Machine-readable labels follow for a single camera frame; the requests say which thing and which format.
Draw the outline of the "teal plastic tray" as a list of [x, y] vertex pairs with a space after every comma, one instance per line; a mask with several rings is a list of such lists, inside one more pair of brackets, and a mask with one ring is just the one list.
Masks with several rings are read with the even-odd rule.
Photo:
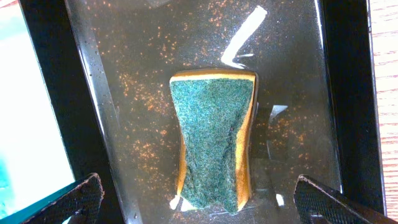
[[18, 1], [1, 1], [1, 218], [73, 183]]

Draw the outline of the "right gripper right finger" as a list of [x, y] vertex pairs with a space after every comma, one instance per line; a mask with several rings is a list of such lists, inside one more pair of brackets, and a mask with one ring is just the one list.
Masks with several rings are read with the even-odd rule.
[[397, 224], [387, 216], [344, 197], [308, 175], [299, 175], [294, 203], [302, 223]]

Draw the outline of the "black rectangular tray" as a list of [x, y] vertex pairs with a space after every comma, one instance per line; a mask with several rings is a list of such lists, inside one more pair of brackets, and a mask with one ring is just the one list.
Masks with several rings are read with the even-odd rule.
[[[99, 223], [299, 223], [297, 177], [386, 213], [368, 1], [21, 1], [69, 163]], [[253, 195], [172, 209], [179, 71], [256, 72]]]

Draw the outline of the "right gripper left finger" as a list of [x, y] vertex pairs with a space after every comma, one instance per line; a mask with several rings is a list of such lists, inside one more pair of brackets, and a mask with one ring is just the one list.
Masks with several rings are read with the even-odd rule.
[[104, 190], [97, 173], [90, 173], [23, 209], [19, 223], [96, 223]]

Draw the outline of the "green yellow sponge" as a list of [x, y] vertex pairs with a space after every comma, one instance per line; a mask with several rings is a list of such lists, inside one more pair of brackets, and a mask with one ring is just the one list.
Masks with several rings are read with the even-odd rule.
[[223, 69], [170, 78], [181, 140], [177, 195], [187, 209], [220, 205], [238, 213], [250, 199], [257, 81], [254, 72]]

